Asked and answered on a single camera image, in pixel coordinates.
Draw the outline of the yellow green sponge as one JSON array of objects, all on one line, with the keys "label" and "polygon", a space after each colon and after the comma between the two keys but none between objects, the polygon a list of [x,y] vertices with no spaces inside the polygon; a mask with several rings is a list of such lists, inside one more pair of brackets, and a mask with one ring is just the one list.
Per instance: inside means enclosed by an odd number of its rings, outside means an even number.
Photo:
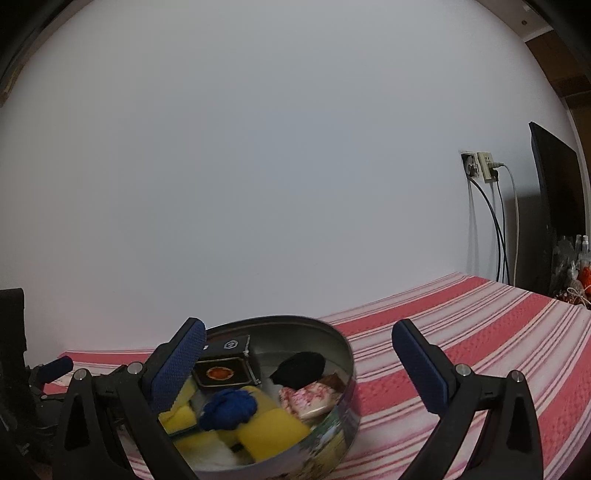
[{"label": "yellow green sponge", "polygon": [[242,387],[256,400],[256,413],[236,429],[236,438],[256,462],[273,458],[308,437],[311,428],[253,386]]}]

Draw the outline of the clutter on side desk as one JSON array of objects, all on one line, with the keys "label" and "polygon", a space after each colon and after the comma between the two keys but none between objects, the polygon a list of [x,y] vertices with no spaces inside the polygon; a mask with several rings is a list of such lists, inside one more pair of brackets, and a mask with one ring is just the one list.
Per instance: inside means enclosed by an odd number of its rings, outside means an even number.
[{"label": "clutter on side desk", "polygon": [[551,296],[572,305],[590,309],[590,237],[566,237],[553,250]]}]

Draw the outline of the yellow sponge in tin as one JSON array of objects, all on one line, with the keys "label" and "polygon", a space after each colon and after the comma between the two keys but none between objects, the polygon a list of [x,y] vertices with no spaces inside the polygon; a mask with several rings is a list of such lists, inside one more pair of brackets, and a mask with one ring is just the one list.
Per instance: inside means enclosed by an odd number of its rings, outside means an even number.
[{"label": "yellow sponge in tin", "polygon": [[197,414],[190,405],[197,386],[189,377],[181,387],[172,407],[158,415],[158,420],[168,435],[192,428],[197,424]]}]

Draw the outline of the green tissue pack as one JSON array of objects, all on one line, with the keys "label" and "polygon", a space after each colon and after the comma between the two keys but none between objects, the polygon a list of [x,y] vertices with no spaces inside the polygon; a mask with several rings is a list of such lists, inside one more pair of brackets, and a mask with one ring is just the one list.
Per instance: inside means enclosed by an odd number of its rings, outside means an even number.
[{"label": "green tissue pack", "polygon": [[173,444],[194,471],[228,470],[252,464],[245,450],[232,451],[214,431],[197,432],[173,440]]}]

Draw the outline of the black carton box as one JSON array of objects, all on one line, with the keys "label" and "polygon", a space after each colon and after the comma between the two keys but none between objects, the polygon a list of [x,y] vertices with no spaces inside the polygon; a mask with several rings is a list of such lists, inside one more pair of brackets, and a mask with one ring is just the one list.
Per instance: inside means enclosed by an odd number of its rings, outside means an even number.
[{"label": "black carton box", "polygon": [[208,340],[191,375],[201,391],[259,386],[259,362],[250,353],[250,336]]}]

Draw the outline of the blue cloth ball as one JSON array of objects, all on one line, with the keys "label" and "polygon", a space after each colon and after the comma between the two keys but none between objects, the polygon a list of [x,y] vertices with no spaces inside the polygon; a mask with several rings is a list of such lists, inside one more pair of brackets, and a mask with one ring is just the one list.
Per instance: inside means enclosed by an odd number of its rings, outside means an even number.
[{"label": "blue cloth ball", "polygon": [[225,389],[215,393],[202,408],[198,426],[203,431],[235,430],[249,422],[259,407],[249,391]]}]

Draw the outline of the round metal tin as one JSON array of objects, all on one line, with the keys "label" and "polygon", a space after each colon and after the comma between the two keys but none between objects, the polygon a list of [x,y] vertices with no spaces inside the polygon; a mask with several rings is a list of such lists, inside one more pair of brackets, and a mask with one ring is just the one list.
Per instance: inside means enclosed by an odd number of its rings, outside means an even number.
[{"label": "round metal tin", "polygon": [[[356,374],[353,351],[348,340],[337,329],[320,320],[298,316],[270,316],[237,321],[207,332],[207,341],[229,336],[249,335],[250,353],[259,362],[260,381],[257,386],[280,405],[279,391],[270,374],[280,363],[298,352],[317,352],[325,357],[324,376],[318,381],[344,386],[344,392],[328,414],[303,422],[311,428],[308,437],[287,451],[252,464],[228,470],[193,471],[199,479],[324,479],[339,465],[356,437],[360,416],[356,406]],[[197,414],[192,428],[170,435],[172,441],[203,431],[198,426],[202,408],[218,391],[197,392],[190,405]],[[211,430],[231,448],[245,450],[231,431]]]}]

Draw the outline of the black scrunchie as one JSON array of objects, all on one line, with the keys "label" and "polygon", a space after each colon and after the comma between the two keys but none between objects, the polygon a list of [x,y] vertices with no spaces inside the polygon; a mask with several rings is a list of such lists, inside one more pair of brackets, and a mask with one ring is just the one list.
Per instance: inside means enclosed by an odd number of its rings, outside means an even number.
[{"label": "black scrunchie", "polygon": [[324,376],[325,357],[317,352],[298,352],[283,360],[270,374],[274,385],[300,390]]}]

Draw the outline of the pink white wrapped candy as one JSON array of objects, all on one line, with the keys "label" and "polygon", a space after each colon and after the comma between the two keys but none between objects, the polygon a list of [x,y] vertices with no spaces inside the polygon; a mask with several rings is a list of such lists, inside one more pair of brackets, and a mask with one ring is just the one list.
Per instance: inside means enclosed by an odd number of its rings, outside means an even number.
[{"label": "pink white wrapped candy", "polygon": [[338,403],[344,386],[317,381],[301,389],[281,387],[280,405],[291,415],[303,422],[328,414]]}]

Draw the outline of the black monitor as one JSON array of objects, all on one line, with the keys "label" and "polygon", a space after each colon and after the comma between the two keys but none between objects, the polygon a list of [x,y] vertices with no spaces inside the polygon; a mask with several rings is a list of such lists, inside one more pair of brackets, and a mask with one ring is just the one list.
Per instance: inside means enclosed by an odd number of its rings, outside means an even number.
[{"label": "black monitor", "polygon": [[519,259],[516,285],[550,296],[559,274],[554,249],[586,233],[583,181],[576,151],[531,122],[531,149],[538,190],[519,196]]}]

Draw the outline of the wooden wardrobe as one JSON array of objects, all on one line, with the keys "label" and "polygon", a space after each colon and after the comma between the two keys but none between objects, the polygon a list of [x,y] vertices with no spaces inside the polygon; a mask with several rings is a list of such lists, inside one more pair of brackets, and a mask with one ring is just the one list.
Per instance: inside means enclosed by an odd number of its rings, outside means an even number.
[{"label": "wooden wardrobe", "polygon": [[570,108],[590,106],[590,80],[555,31],[526,43],[556,94]]}]

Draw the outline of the wall power socket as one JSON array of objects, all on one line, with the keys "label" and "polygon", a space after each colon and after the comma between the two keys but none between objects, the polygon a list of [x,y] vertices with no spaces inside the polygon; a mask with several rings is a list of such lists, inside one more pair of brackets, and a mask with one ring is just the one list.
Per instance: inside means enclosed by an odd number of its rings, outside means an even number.
[{"label": "wall power socket", "polygon": [[485,183],[498,181],[500,164],[493,160],[490,152],[461,151],[460,156],[468,178],[482,178]]}]

